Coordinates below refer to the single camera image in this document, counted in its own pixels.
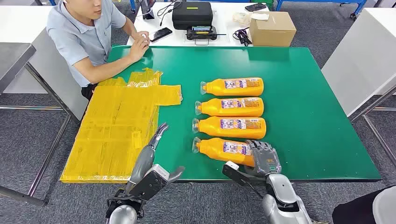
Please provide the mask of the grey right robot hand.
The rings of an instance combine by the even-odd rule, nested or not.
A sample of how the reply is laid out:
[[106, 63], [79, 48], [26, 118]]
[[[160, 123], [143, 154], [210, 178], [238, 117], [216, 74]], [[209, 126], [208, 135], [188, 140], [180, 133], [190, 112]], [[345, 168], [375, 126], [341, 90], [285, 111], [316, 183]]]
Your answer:
[[269, 174], [281, 173], [282, 166], [280, 164], [276, 149], [269, 143], [257, 140], [245, 141], [251, 151], [254, 166], [244, 166], [248, 175], [264, 178]]

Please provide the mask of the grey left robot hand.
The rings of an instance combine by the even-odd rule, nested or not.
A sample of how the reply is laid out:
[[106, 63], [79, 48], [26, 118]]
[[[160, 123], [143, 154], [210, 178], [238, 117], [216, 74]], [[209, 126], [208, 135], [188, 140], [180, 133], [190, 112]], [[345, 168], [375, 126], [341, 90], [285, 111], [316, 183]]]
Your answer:
[[141, 150], [125, 187], [125, 194], [128, 196], [148, 201], [167, 184], [178, 180], [185, 171], [184, 166], [179, 166], [174, 172], [169, 173], [161, 165], [154, 164], [156, 147], [168, 128], [167, 123], [161, 124], [149, 143]]

